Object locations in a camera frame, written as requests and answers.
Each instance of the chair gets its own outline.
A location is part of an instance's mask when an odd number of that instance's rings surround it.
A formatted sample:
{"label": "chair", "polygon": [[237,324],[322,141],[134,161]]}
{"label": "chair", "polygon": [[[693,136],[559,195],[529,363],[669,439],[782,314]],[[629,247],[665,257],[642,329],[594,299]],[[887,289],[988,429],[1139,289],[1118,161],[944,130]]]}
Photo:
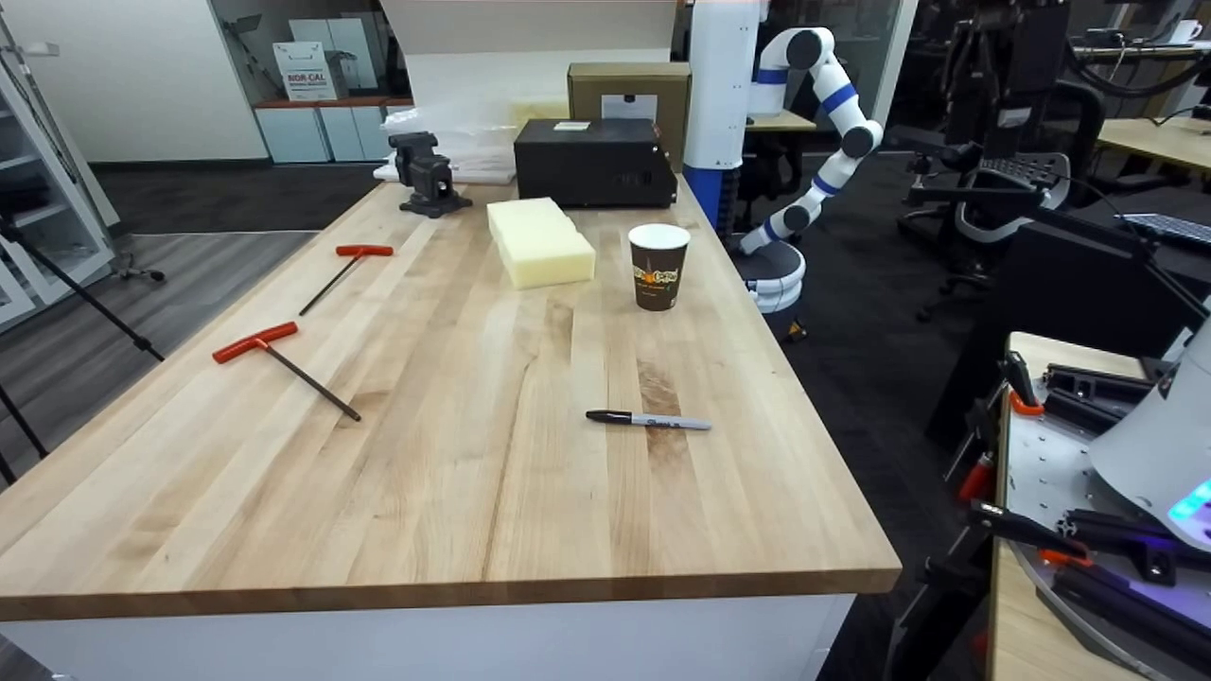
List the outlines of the chair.
{"label": "chair", "polygon": [[[957,175],[944,204],[902,218],[902,234],[920,234],[936,218],[936,247],[944,248],[950,275],[939,299],[920,306],[927,320],[939,306],[963,290],[983,295],[993,267],[1012,237],[1035,223],[1030,209],[1089,204],[1089,159],[1105,122],[1100,93],[1084,84],[1051,84],[1023,130],[997,130],[988,146],[965,142],[939,161]],[[915,161],[915,190],[927,185],[931,159]]]}

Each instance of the shelf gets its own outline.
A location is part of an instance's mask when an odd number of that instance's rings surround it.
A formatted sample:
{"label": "shelf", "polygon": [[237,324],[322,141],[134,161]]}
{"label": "shelf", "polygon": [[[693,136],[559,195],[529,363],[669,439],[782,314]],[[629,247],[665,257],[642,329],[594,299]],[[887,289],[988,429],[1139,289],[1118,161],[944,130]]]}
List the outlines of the shelf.
{"label": "shelf", "polygon": [[41,223],[41,218],[55,218],[55,217],[61,217],[61,213],[67,213],[67,204],[41,204],[41,209],[36,209],[36,213],[19,213],[14,218],[10,218],[10,227],[36,227],[36,223]]}
{"label": "shelf", "polygon": [[37,156],[0,159],[0,175],[4,175],[4,170],[14,170],[14,166],[32,166],[32,161],[37,161]]}
{"label": "shelf", "polygon": [[332,110],[332,106],[414,106],[414,97],[388,97],[388,93],[357,93],[357,97],[318,97],[318,103],[290,103],[290,97],[266,97],[253,110]]}

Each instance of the wooden table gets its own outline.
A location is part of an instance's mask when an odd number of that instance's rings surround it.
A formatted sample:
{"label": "wooden table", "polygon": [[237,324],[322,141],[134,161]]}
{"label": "wooden table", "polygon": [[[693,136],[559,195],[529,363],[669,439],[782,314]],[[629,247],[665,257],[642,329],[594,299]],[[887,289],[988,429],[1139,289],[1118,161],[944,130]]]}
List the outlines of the wooden table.
{"label": "wooden table", "polygon": [[[0,634],[89,681],[809,676],[902,562],[716,231],[573,213],[597,280],[516,290],[486,204],[383,185],[0,495]],[[693,231],[669,314],[626,227]],[[347,397],[343,419],[266,352]],[[586,408],[712,432],[586,425]]]}
{"label": "wooden table", "polygon": [[1197,116],[1168,116],[1167,125],[1150,116],[1110,116],[1099,142],[1211,170],[1211,122]]}
{"label": "wooden table", "polygon": [[[1015,332],[1012,349],[1023,352],[1035,377],[1050,372],[1050,363],[1112,372],[1112,376],[1139,376],[1139,363],[1127,357],[1064,345],[1035,332]],[[1137,676],[1126,666],[1112,666],[1089,654],[1059,622],[1057,613],[1035,593],[1027,569],[1020,562],[1015,550],[997,542],[993,555],[993,676],[1020,681],[1020,676],[1073,676],[1073,681],[1112,681]]]}
{"label": "wooden table", "polygon": [[795,110],[751,116],[747,134],[816,134],[816,122],[798,116]]}

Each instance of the gray carpet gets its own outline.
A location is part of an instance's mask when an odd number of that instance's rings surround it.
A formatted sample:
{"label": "gray carpet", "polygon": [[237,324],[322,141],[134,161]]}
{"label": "gray carpet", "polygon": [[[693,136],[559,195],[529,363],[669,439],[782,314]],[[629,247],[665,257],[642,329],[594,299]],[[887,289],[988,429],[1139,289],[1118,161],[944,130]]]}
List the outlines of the gray carpet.
{"label": "gray carpet", "polygon": [[[116,237],[121,261],[115,275],[96,282],[92,295],[169,357],[307,237],[312,231],[130,234]],[[157,367],[81,299],[8,329],[0,345],[0,387],[51,451]],[[0,441],[14,472],[37,460],[36,441],[4,408]]]}
{"label": "gray carpet", "polygon": [[[957,530],[957,508],[944,488],[950,455],[924,434],[924,419],[969,314],[946,311],[931,324],[915,320],[946,267],[898,234],[904,190],[907,159],[881,156],[824,204],[816,231],[803,242],[809,295],[795,314],[806,319],[806,337],[782,345],[904,562],[895,593],[856,601],[822,668],[835,681],[881,673],[895,617],[907,604],[920,562]],[[965,676],[965,666],[965,654],[954,654],[939,676]]]}
{"label": "gray carpet", "polygon": [[176,161],[100,166],[121,231],[322,231],[376,190],[376,166]]}

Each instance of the foam block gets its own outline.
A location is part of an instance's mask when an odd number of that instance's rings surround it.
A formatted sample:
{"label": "foam block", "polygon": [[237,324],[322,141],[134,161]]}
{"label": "foam block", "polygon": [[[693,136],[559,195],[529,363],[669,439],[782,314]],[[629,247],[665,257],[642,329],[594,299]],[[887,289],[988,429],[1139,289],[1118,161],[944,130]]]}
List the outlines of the foam block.
{"label": "foam block", "polygon": [[594,247],[549,195],[487,204],[487,231],[516,289],[594,280]]}

